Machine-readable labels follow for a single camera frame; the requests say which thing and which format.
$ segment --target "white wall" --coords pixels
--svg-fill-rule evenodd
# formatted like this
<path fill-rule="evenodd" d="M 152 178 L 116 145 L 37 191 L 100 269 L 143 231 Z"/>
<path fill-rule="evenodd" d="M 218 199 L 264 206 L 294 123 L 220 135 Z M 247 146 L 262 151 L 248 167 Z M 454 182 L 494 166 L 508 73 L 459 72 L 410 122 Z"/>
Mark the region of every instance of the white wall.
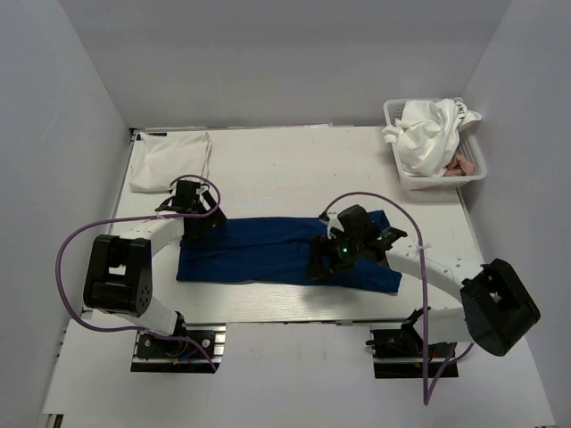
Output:
<path fill-rule="evenodd" d="M 458 95 L 509 0 L 61 0 L 131 127 L 377 124 Z"/>
<path fill-rule="evenodd" d="M 571 427 L 571 3 L 514 0 L 463 95 L 488 165 L 464 187 L 487 259 L 513 262 L 542 320 L 527 335 L 558 426 Z"/>
<path fill-rule="evenodd" d="M 55 253 L 110 215 L 128 130 L 57 0 L 2 2 L 0 58 L 0 425 L 35 427 L 68 318 Z M 89 247 L 64 264 L 76 308 Z"/>

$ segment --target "plastic basket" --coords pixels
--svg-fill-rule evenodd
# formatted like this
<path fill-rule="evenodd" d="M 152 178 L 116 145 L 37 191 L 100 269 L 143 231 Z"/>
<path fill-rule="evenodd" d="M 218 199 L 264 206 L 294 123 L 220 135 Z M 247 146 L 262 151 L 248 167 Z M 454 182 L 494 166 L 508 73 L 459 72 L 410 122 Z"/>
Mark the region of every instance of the plastic basket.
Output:
<path fill-rule="evenodd" d="M 402 118 L 404 105 L 410 100 L 425 99 L 430 101 L 440 101 L 438 98 L 407 98 L 401 100 L 389 100 L 385 103 L 383 110 L 385 111 L 385 120 L 387 125 L 394 125 L 396 119 Z M 435 189 L 449 188 L 454 189 L 474 180 L 481 180 L 485 177 L 487 169 L 484 164 L 484 158 L 480 152 L 480 148 L 476 142 L 476 138 L 469 129 L 459 133 L 459 144 L 456 153 L 464 155 L 474 165 L 474 174 L 465 177 L 409 177 L 402 169 L 401 158 L 396 150 L 396 144 L 391 144 L 393 154 L 396 160 L 396 166 L 399 170 L 399 179 L 401 185 L 406 189 Z"/>

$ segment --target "blue cloth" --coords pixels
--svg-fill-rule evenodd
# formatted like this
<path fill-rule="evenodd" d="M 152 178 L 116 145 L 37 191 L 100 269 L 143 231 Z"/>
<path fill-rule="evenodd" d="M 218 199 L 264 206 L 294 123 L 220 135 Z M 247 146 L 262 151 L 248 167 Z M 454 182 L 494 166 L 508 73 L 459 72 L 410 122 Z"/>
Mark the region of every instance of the blue cloth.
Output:
<path fill-rule="evenodd" d="M 383 211 L 369 213 L 381 229 L 389 227 Z M 372 292 L 398 292 L 401 274 L 358 259 L 355 268 L 310 281 L 305 268 L 313 236 L 327 227 L 316 218 L 237 218 L 211 229 L 199 243 L 182 242 L 178 281 L 332 285 Z"/>

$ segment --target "white table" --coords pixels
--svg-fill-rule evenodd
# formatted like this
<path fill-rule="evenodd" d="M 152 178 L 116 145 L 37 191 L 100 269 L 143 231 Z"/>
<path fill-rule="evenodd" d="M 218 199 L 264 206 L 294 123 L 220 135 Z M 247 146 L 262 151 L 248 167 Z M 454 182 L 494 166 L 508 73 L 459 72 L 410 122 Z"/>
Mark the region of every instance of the white table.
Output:
<path fill-rule="evenodd" d="M 189 131 L 189 134 L 203 131 Z M 369 191 L 405 207 L 433 247 L 463 259 L 478 259 L 455 190 L 403 192 L 390 146 L 380 128 L 273 128 L 209 131 L 210 179 L 222 192 L 228 218 L 316 217 L 336 196 Z M 132 193 L 126 181 L 117 217 L 153 213 L 165 193 Z M 360 203 L 385 210 L 391 224 L 415 236 L 395 208 L 368 197 L 352 197 L 337 210 Z M 132 224 L 119 224 L 114 232 Z M 178 283 L 178 243 L 153 258 L 153 293 L 181 311 L 188 322 L 347 320 L 407 317 L 421 304 L 418 279 L 405 276 L 398 295 L 344 288 L 276 284 Z M 457 307 L 431 287 L 434 308 Z"/>
<path fill-rule="evenodd" d="M 432 246 L 459 258 L 478 258 L 456 192 L 401 191 L 391 151 L 382 143 L 379 128 L 220 130 L 210 134 L 210 178 L 222 192 L 222 208 L 229 218 L 317 216 L 341 193 L 372 191 L 409 210 Z M 164 197 L 131 193 L 125 184 L 117 215 L 153 212 Z M 356 197 L 338 209 L 353 203 L 368 210 L 385 209 L 393 226 L 413 235 L 400 213 L 377 200 Z M 117 226 L 114 233 L 126 228 Z M 194 323 L 394 318 L 406 317 L 420 306 L 418 280 L 408 276 L 403 277 L 398 295 L 389 296 L 330 287 L 177 283 L 177 262 L 177 243 L 153 259 L 154 293 Z M 436 308 L 458 306 L 434 288 L 429 301 Z M 97 311 L 92 321 L 100 325 L 124 322 Z M 355 337 L 345 337 L 347 342 L 339 345 L 339 351 L 351 348 L 360 353 L 364 337 L 359 327 L 337 328 L 355 329 Z M 279 337 L 291 339 L 282 333 Z M 252 346 L 256 341 L 255 336 L 232 333 L 228 339 L 235 343 L 250 340 Z M 304 376 L 291 372 L 289 364 L 295 358 L 283 359 L 277 370 L 265 374 L 248 358 L 239 358 L 241 368 L 231 372 L 231 360 L 226 360 L 226 373 L 223 360 L 223 370 L 214 376 L 130 373 L 134 340 L 133 332 L 93 333 L 71 323 L 44 412 L 65 414 L 62 428 L 221 427 L 228 426 L 228 420 L 233 427 L 264 428 L 335 424 L 531 428 L 553 423 L 525 340 L 505 358 L 474 350 L 459 366 L 460 378 L 438 384 L 428 408 L 422 405 L 419 379 L 375 380 L 372 362 L 370 373 L 349 364 L 328 374 L 325 351 L 315 374 L 309 371 Z M 245 346 L 245 355 L 249 346 Z M 285 349 L 294 346 L 292 342 Z M 225 357 L 230 350 L 227 341 Z M 248 380 L 230 382 L 228 374 L 240 375 L 244 364 L 251 371 Z M 237 390 L 238 395 L 230 390 Z"/>

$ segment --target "purple cable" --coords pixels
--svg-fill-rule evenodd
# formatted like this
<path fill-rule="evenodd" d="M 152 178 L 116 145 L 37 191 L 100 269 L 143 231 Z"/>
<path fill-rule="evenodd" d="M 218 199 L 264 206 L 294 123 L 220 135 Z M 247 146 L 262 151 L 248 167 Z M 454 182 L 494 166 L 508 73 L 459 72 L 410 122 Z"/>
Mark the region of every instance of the purple cable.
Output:
<path fill-rule="evenodd" d="M 217 210 L 218 207 L 220 206 L 220 200 L 221 200 L 220 190 L 218 189 L 218 187 L 216 185 L 214 185 L 214 183 L 212 183 L 207 178 L 196 176 L 194 174 L 186 174 L 184 176 L 180 176 L 180 177 L 175 178 L 172 181 L 172 183 L 170 183 L 170 185 L 173 185 L 177 181 L 179 181 L 180 179 L 187 178 L 187 177 L 198 178 L 198 179 L 202 180 L 204 183 L 208 184 L 210 187 L 212 187 L 212 189 L 214 189 L 214 192 L 216 192 L 216 195 L 217 195 L 216 205 L 214 205 L 214 207 L 212 207 L 210 210 L 208 210 L 207 212 L 205 212 L 203 214 L 165 214 L 165 215 L 161 215 L 161 218 L 181 218 L 181 217 L 184 217 L 184 218 L 204 218 L 204 217 L 210 216 L 210 214 L 212 214 L 212 212 Z M 70 301 L 68 300 L 68 297 L 65 294 L 65 290 L 63 289 L 62 258 L 63 258 L 63 253 L 65 252 L 65 249 L 67 248 L 67 246 L 70 244 L 71 240 L 73 240 L 73 238 L 75 238 L 77 235 L 79 235 L 82 232 L 85 232 L 88 229 L 91 229 L 91 228 L 97 227 L 97 226 L 110 225 L 113 223 L 124 223 L 124 222 L 128 222 L 128 221 L 143 221 L 143 220 L 155 220 L 155 219 L 157 219 L 156 214 L 153 216 L 109 218 L 106 220 L 94 221 L 93 223 L 89 223 L 88 225 L 84 225 L 84 226 L 80 227 L 79 229 L 77 229 L 76 231 L 71 233 L 71 235 L 69 235 L 65 239 L 65 241 L 63 241 L 62 246 L 60 247 L 60 250 L 58 250 L 57 256 L 55 258 L 55 283 L 57 284 L 57 291 L 60 294 L 60 298 L 62 299 L 63 306 L 65 307 L 65 309 L 68 311 L 68 313 L 70 314 L 70 316 L 73 318 L 73 320 L 76 323 L 85 327 L 88 330 L 92 330 L 92 331 L 98 332 L 98 333 L 126 332 L 126 331 L 130 331 L 130 330 L 143 332 L 146 330 L 145 328 L 140 327 L 140 326 L 136 326 L 136 325 L 130 325 L 130 326 L 125 326 L 125 327 L 113 327 L 113 328 L 98 327 L 96 325 L 91 325 L 89 323 L 86 323 L 83 319 L 81 319 L 81 317 L 75 312 L 75 310 L 73 310 L 73 307 L 71 306 Z M 165 341 L 184 341 L 184 342 L 191 343 L 193 346 L 195 346 L 204 355 L 204 357 L 210 363 L 212 369 L 216 372 L 216 366 L 212 362 L 212 358 L 209 357 L 209 355 L 206 353 L 206 351 L 203 349 L 203 347 L 200 346 L 196 341 L 193 341 L 189 337 L 165 336 L 165 335 L 153 333 L 153 332 L 148 332 L 148 333 L 151 334 L 153 337 L 156 337 L 157 339 L 161 339 L 161 340 L 165 340 Z"/>
<path fill-rule="evenodd" d="M 430 385 L 428 385 L 428 363 L 429 363 L 429 358 L 428 358 L 428 279 L 426 277 L 426 257 L 425 257 L 425 250 L 423 248 L 424 241 L 422 238 L 422 234 L 420 233 L 420 227 L 418 227 L 418 224 L 414 220 L 414 218 L 401 205 L 390 200 L 386 196 L 382 196 L 378 193 L 372 193 L 372 192 L 349 192 L 349 193 L 342 194 L 341 196 L 338 196 L 337 198 L 333 199 L 333 201 L 331 203 L 329 203 L 329 205 L 327 205 L 327 207 L 323 210 L 323 212 L 327 213 L 329 211 L 329 209 L 335 203 L 341 201 L 343 198 L 346 198 L 347 196 L 353 196 L 353 195 L 372 196 L 374 198 L 378 198 L 378 199 L 381 199 L 385 202 L 390 203 L 397 210 L 399 210 L 402 214 L 404 214 L 404 216 L 409 220 L 409 222 L 414 227 L 415 232 L 417 233 L 418 255 L 420 258 L 420 280 L 422 282 L 422 316 L 423 316 L 423 321 L 424 321 L 423 326 L 422 326 L 422 390 L 423 390 L 424 404 L 425 404 L 425 406 L 428 406 L 428 403 L 430 402 L 430 396 L 432 395 L 432 391 L 434 390 L 434 387 L 436 386 L 436 382 L 438 381 L 438 379 L 442 375 L 444 369 L 449 364 L 451 364 L 452 362 L 455 363 L 455 362 L 460 361 L 462 358 L 464 358 L 470 352 L 470 350 L 474 346 L 474 343 L 470 344 L 462 355 L 460 355 L 458 358 L 455 358 L 452 361 L 450 361 L 452 355 L 454 354 L 454 350 L 456 349 L 456 345 L 457 345 L 457 343 L 452 343 L 448 357 L 440 365 L 440 368 L 438 369 L 438 372 L 434 376 L 433 381 L 430 383 Z"/>

